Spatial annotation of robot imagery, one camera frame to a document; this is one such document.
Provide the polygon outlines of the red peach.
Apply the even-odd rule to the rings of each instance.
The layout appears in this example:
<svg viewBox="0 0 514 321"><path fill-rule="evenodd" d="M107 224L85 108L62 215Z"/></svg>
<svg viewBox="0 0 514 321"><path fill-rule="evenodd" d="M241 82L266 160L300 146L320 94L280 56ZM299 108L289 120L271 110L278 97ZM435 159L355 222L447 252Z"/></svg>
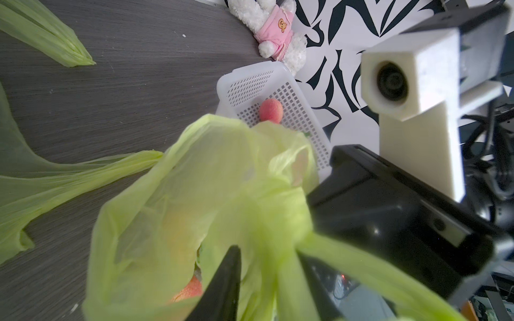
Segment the red peach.
<svg viewBox="0 0 514 321"><path fill-rule="evenodd" d="M171 302L180 302L182 300L186 300L189 298L195 298L198 296L201 296L203 294L202 289L202 283L198 279L197 276L193 276L190 280L190 282L187 284L184 289L182 289L178 294L176 294L172 299Z"/></svg>

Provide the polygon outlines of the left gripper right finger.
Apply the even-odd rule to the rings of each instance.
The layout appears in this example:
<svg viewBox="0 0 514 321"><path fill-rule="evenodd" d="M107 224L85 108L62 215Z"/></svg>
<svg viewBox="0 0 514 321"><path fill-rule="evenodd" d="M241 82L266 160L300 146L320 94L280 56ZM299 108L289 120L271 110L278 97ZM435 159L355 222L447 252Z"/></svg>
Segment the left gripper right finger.
<svg viewBox="0 0 514 321"><path fill-rule="evenodd" d="M331 289L334 288L337 271L319 259L304 254L298 254L298 258L320 319L342 319L343 314L332 301L330 291L327 289L328 285Z"/></svg>

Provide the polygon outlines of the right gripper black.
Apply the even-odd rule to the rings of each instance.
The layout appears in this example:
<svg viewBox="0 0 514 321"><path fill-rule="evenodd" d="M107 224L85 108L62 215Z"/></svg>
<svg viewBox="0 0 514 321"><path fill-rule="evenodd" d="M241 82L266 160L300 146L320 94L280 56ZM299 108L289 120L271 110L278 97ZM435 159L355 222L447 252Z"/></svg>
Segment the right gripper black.
<svg viewBox="0 0 514 321"><path fill-rule="evenodd" d="M513 253L513 238L360 145L332 150L307 202L316 232L391 263L453 306Z"/></svg>

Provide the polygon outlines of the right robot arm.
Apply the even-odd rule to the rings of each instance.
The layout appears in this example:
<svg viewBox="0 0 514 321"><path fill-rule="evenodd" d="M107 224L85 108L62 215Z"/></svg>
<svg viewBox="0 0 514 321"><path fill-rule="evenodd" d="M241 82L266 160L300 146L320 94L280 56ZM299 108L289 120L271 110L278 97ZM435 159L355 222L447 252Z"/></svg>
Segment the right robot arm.
<svg viewBox="0 0 514 321"><path fill-rule="evenodd" d="M363 146L335 147L332 174L307 198L316 231L378 255L462 305L513 257L513 143L503 128L512 118L475 116L459 202Z"/></svg>

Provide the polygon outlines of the white plastic basket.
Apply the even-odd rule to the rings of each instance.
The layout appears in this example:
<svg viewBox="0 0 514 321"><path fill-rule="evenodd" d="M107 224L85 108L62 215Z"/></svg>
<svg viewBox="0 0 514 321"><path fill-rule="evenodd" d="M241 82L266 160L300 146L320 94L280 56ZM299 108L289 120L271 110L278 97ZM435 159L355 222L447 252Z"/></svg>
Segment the white plastic basket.
<svg viewBox="0 0 514 321"><path fill-rule="evenodd" d="M321 181L331 173L331 144L292 74L280 62L237 68L217 83L216 114L249 127L270 121L302 132L315 150Z"/></svg>

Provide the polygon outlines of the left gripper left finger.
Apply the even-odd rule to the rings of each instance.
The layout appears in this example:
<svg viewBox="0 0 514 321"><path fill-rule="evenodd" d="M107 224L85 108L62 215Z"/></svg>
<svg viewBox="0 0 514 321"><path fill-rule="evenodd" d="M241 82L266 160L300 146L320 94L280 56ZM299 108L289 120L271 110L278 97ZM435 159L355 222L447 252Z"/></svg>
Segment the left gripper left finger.
<svg viewBox="0 0 514 321"><path fill-rule="evenodd" d="M231 246L207 290L186 321L236 321L241 281L241 251Z"/></svg>

